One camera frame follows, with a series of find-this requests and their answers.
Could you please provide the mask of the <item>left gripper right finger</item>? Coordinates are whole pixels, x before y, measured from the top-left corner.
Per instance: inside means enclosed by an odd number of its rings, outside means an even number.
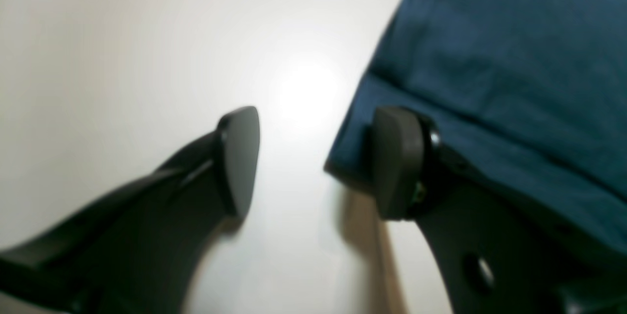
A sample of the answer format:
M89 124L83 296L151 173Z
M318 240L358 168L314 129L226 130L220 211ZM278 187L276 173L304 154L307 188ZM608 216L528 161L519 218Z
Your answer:
M398 106L370 129L380 218L414 222L456 314L624 314L626 256L555 211L493 182Z

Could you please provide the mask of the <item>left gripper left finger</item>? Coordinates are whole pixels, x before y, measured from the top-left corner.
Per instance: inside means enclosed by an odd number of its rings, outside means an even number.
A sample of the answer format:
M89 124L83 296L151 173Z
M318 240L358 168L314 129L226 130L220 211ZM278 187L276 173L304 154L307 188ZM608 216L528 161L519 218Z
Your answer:
M39 236L1 252L1 291L68 314L179 314L212 233L251 206L260 150L257 108L148 175Z

